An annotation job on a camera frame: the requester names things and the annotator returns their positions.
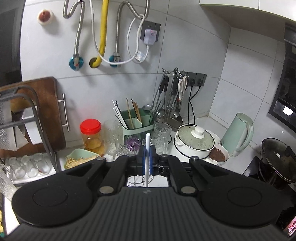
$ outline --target red lid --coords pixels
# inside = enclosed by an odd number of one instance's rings
[[[101,123],[96,119],[87,119],[80,124],[80,131],[85,135],[96,134],[101,128]]]

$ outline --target yellow hose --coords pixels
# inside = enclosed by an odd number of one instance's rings
[[[101,13],[101,31],[100,31],[100,54],[104,56],[105,54],[105,48],[106,48],[106,38],[107,38],[107,18],[108,18],[108,6],[109,6],[109,0],[103,0],[103,6],[102,6],[102,13]],[[93,62],[92,67],[96,68],[100,66],[102,62],[102,59],[100,56],[96,58],[96,61]]]

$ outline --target bowl of beans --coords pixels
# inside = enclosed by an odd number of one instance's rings
[[[218,143],[215,143],[214,148],[209,154],[209,158],[213,161],[217,161],[217,166],[222,166],[229,158],[228,151]]]

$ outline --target gray metal rack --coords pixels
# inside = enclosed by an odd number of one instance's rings
[[[34,101],[28,95],[26,95],[24,93],[18,93],[18,91],[20,89],[27,89],[27,90],[31,91],[33,94],[33,97],[34,97],[35,104],[34,104]],[[25,123],[29,123],[29,122],[33,122],[33,121],[36,122],[42,143],[44,145],[44,149],[45,149],[54,169],[56,170],[56,172],[58,172],[59,168],[58,168],[57,160],[55,158],[54,151],[50,145],[48,136],[46,134],[45,127],[44,127],[42,121],[40,121],[40,119],[38,117],[40,104],[39,104],[39,99],[38,99],[36,91],[30,86],[22,85],[22,86],[14,87],[14,88],[0,92],[0,102],[10,101],[10,100],[16,99],[16,98],[23,98],[26,101],[28,101],[28,103],[30,104],[30,107],[33,110],[34,117],[31,117],[31,118],[28,118],[25,120],[21,119],[18,121],[12,121],[9,123],[0,124],[0,130],[6,129],[9,127],[21,126]]]

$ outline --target glass lid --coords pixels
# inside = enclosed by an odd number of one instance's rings
[[[214,138],[205,129],[195,125],[184,125],[178,130],[179,139],[187,146],[196,150],[210,150]]]
[[[296,182],[296,161],[293,151],[285,143],[275,138],[267,138],[262,142],[263,153],[273,169],[289,182]]]

